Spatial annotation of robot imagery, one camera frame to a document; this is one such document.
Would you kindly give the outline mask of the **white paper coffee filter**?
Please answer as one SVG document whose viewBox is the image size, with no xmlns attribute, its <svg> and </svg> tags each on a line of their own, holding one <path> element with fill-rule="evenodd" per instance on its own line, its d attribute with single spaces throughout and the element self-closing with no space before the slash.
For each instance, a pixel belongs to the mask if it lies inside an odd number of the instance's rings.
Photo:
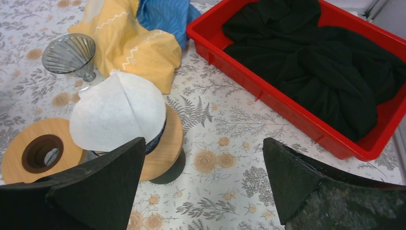
<svg viewBox="0 0 406 230">
<path fill-rule="evenodd" d="M 78 95 L 69 130 L 74 143 L 85 150 L 109 152 L 137 137 L 148 143 L 167 117 L 161 91 L 130 73 L 113 72 Z"/>
</svg>

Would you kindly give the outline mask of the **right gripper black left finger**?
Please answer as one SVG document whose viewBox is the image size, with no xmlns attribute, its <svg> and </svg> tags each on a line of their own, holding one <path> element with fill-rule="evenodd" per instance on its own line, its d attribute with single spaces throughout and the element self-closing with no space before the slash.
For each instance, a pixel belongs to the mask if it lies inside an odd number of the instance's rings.
<svg viewBox="0 0 406 230">
<path fill-rule="evenodd" d="M 2 185 L 3 230 L 125 230 L 145 159 L 144 138 L 33 183 Z"/>
</svg>

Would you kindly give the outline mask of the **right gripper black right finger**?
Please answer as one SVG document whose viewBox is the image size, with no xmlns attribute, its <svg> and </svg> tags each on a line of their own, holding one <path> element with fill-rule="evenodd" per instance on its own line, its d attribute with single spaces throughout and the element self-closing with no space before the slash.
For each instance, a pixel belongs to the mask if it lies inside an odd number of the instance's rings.
<svg viewBox="0 0 406 230">
<path fill-rule="evenodd" d="M 357 176 L 266 138 L 263 157 L 287 230 L 403 230 L 406 188 Z"/>
</svg>

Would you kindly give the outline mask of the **wooden ring holder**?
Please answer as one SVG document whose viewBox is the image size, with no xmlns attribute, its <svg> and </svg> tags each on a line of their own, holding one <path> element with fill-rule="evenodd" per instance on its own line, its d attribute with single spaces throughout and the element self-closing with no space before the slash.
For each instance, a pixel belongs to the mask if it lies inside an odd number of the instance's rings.
<svg viewBox="0 0 406 230">
<path fill-rule="evenodd" d="M 49 118 L 25 128 L 4 153 L 1 174 L 6 184 L 32 183 L 84 162 L 85 151 L 69 131 L 69 121 Z"/>
<path fill-rule="evenodd" d="M 183 172 L 186 157 L 182 148 L 183 128 L 178 113 L 166 105 L 167 120 L 157 147 L 146 155 L 140 181 L 168 184 Z"/>
</svg>

